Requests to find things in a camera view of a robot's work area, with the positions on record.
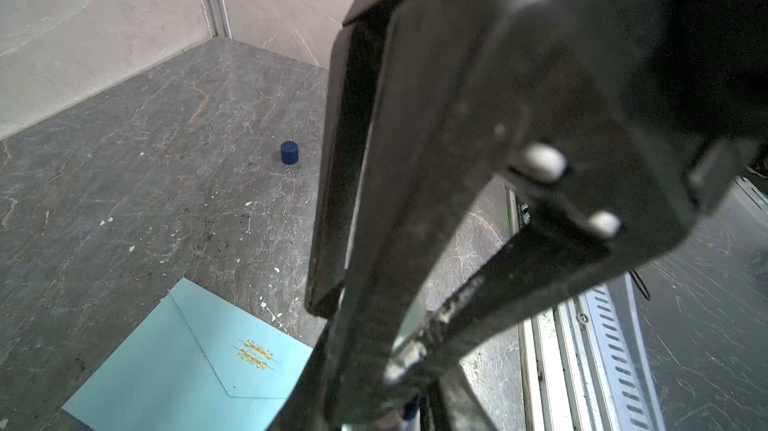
marble floor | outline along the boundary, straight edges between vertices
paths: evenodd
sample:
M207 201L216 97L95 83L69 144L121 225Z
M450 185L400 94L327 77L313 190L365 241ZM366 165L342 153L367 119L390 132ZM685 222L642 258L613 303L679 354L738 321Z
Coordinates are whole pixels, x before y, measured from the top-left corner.
M60 406L181 277L314 344L323 321L302 299L326 81L217 38L2 142L6 429L76 429ZM424 287L429 307L508 237L503 188L486 191ZM499 428L523 429L516 334L463 364Z

metal panel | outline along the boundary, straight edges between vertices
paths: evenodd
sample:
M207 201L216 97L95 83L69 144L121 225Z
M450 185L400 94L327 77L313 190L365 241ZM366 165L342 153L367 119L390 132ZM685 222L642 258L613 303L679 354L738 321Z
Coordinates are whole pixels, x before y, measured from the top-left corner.
M620 429L653 429L614 304L604 284L584 293Z

blue cylinder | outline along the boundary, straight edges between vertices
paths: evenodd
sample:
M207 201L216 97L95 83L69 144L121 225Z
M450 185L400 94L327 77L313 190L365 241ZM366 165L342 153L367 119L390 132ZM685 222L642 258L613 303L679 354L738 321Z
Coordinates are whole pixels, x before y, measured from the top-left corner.
M292 140L287 140L280 145L280 159L285 164L296 164L299 162L299 145Z

